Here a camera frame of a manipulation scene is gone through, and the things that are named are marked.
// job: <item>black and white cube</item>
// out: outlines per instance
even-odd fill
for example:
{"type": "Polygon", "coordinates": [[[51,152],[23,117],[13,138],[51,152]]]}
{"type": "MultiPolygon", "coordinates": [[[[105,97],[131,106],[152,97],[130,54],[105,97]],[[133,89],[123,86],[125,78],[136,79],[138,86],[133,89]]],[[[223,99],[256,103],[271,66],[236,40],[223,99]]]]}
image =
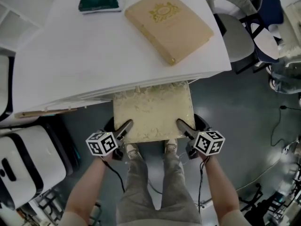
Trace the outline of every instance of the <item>black and white cube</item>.
{"type": "Polygon", "coordinates": [[[86,140],[86,144],[94,156],[106,156],[118,148],[112,132],[93,133],[86,140]]]}
{"type": "Polygon", "coordinates": [[[202,131],[194,144],[194,148],[206,156],[218,154],[221,151],[225,138],[218,131],[202,131]]]}

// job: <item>table top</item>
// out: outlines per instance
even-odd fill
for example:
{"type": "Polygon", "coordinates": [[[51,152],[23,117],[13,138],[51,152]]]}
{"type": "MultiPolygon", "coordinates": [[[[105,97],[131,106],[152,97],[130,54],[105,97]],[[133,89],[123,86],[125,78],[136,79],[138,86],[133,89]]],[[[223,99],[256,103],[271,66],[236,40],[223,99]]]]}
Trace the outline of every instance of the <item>table top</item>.
{"type": "Polygon", "coordinates": [[[14,112],[91,91],[160,84],[230,70],[221,33],[206,0],[181,0],[213,30],[201,48],[174,66],[122,12],[83,15],[80,0],[55,0],[45,27],[17,51],[14,112]]]}

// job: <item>person's left arm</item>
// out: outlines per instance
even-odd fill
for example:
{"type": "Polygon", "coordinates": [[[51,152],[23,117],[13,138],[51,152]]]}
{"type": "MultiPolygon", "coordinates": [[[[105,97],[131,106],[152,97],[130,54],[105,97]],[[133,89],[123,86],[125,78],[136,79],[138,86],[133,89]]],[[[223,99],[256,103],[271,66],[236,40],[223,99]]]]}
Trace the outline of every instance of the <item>person's left arm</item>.
{"type": "Polygon", "coordinates": [[[75,213],[89,225],[90,214],[99,196],[105,169],[106,165],[102,159],[96,157],[71,191],[65,213],[75,213]]]}

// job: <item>sleeve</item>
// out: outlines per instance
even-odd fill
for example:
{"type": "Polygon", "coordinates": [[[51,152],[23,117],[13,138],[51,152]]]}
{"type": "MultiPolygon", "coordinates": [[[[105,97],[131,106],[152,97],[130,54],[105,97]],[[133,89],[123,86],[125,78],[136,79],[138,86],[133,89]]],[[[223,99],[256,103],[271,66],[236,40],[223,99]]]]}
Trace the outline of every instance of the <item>sleeve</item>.
{"type": "Polygon", "coordinates": [[[221,221],[221,226],[251,226],[239,210],[227,213],[221,221]]]}
{"type": "Polygon", "coordinates": [[[65,212],[58,226],[87,226],[84,219],[72,212],[65,212]]]}

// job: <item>person's right arm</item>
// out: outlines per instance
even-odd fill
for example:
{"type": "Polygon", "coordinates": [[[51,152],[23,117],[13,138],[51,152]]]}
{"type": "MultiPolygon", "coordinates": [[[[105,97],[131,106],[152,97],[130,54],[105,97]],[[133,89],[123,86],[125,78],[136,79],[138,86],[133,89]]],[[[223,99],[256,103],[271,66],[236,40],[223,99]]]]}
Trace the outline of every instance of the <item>person's right arm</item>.
{"type": "Polygon", "coordinates": [[[237,192],[223,172],[216,157],[211,156],[205,167],[213,206],[220,225],[250,225],[239,211],[237,192]]]}

